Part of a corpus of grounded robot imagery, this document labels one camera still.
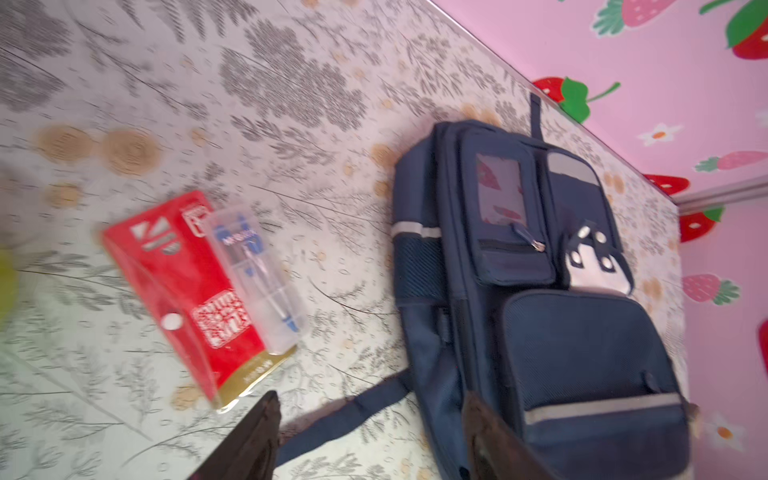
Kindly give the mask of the red card pack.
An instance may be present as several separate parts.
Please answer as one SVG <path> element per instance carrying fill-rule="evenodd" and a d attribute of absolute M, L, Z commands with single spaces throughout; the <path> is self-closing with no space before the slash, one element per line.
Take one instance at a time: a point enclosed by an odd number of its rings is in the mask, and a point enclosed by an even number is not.
<path fill-rule="evenodd" d="M 102 242 L 213 408 L 231 410 L 296 352 L 271 355 L 202 228 L 195 190 L 108 227 Z"/>

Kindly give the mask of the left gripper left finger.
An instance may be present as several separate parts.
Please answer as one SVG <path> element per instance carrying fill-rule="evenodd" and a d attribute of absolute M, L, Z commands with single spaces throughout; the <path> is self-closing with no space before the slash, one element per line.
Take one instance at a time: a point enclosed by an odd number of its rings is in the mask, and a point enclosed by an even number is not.
<path fill-rule="evenodd" d="M 272 479 L 280 422 L 278 395 L 268 391 L 188 479 Z"/>

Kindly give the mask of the clear plastic pen box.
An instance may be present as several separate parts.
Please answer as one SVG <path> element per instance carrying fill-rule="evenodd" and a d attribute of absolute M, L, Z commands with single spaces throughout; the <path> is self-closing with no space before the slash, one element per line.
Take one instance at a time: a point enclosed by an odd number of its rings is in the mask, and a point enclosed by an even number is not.
<path fill-rule="evenodd" d="M 202 228 L 265 350 L 282 355 L 296 347 L 309 320 L 257 217 L 242 205 L 230 206 L 204 217 Z"/>

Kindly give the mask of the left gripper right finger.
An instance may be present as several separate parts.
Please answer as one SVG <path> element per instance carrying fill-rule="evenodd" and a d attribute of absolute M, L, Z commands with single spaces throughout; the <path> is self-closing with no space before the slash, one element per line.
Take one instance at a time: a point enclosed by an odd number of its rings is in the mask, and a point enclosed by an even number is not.
<path fill-rule="evenodd" d="M 470 479 L 556 479 L 476 392 L 465 395 L 462 424 Z"/>

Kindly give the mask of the navy blue student backpack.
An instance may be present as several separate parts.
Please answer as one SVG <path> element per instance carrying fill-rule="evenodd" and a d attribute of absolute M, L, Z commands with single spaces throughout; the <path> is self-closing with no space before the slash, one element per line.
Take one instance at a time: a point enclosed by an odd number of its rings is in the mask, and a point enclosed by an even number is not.
<path fill-rule="evenodd" d="M 290 462 L 414 394 L 445 479 L 470 479 L 476 392 L 556 479 L 672 479 L 687 402 L 594 169 L 528 134 L 443 122 L 397 163 L 394 296 L 408 368 L 279 450 Z"/>

